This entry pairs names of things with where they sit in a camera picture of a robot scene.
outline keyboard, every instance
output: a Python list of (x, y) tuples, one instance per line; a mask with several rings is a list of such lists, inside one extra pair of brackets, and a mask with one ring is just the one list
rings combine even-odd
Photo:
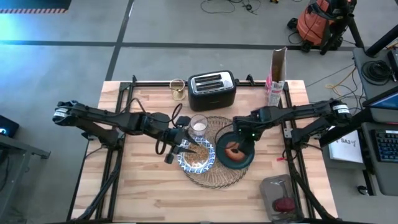
[(398, 131), (375, 130), (374, 137), (379, 161), (398, 163)]

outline monitor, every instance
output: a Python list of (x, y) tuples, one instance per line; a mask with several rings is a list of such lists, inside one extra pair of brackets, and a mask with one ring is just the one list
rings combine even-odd
[(398, 86), (363, 102), (363, 106), (388, 110), (398, 110)]

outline glass of milk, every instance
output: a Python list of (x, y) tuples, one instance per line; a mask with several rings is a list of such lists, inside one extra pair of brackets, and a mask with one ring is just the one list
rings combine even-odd
[(190, 127), (196, 136), (204, 136), (207, 128), (207, 118), (197, 114), (191, 118)]

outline toaster slot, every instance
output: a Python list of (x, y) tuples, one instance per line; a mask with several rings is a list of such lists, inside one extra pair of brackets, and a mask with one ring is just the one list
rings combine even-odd
[(211, 81), (216, 81), (216, 80), (220, 80), (220, 79), (221, 79), (221, 75), (210, 75), (207, 77), (195, 78), (195, 83), (211, 82)]
[(207, 90), (214, 90), (218, 88), (224, 87), (223, 82), (214, 82), (214, 83), (207, 83), (204, 85), (197, 85), (197, 91), (207, 91)]

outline red object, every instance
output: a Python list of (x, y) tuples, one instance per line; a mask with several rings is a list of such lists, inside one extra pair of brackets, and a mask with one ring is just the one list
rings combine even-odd
[[(318, 0), (317, 4), (322, 11), (327, 11), (329, 3), (325, 0)], [(326, 23), (330, 24), (333, 21), (328, 21), (315, 13), (308, 13), (308, 10), (304, 10), (297, 21), (297, 30), (303, 40), (308, 40), (314, 45), (321, 45), (323, 32), (325, 30)]]
[(291, 212), (294, 210), (294, 200), (290, 197), (280, 198), (274, 201), (273, 207), (277, 212)]

